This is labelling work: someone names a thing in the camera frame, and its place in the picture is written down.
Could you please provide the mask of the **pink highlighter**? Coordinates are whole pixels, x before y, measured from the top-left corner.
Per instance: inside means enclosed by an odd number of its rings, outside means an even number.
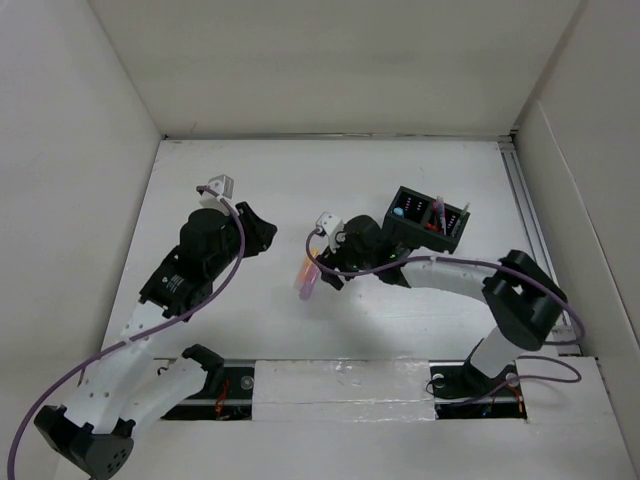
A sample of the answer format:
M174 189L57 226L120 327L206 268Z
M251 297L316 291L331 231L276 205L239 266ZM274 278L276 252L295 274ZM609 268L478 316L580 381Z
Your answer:
M303 301L309 300L313 293L314 287L320 276L320 271L317 269L309 270L303 278L302 285L299 290L299 298Z

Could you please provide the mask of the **dark red gel pen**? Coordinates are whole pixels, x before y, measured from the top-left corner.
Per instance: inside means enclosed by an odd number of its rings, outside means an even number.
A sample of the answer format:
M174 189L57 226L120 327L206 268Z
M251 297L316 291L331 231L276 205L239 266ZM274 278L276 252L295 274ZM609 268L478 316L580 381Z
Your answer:
M442 228L442 215L441 215L441 197L437 196L434 201L434 215L439 228Z

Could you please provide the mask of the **blue gel pen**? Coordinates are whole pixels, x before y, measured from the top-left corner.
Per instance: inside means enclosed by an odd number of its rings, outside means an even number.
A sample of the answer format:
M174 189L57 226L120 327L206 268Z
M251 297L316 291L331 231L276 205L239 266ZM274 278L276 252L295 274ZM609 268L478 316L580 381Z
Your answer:
M441 197L441 215L442 215L442 223L446 223L447 226L447 220L446 220L446 207L445 207L445 202L444 199Z

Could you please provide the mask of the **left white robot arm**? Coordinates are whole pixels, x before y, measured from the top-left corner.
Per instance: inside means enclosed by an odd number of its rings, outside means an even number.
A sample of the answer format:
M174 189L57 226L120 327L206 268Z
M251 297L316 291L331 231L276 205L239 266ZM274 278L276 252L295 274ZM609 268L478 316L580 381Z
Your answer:
M61 405L38 411L34 425L46 442L90 478L110 479L149 425L194 394L216 394L224 360L200 344L185 348L146 387L138 383L195 308L212 296L219 275L267 251L276 233L245 202L192 212L178 244L140 290L121 332L123 346L97 361Z

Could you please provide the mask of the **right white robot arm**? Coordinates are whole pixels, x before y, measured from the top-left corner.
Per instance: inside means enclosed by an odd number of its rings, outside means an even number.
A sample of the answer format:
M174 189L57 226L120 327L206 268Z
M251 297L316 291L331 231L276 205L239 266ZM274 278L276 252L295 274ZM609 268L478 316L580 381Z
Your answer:
M312 233L325 238L327 246L310 260L335 290L358 276L373 275L387 285L440 290L485 304L494 328L444 380L476 394L505 378L520 355L539 351L567 305L565 294L520 250L495 262L464 259L438 246L431 233L405 223L379 225L367 215L343 222L325 212Z

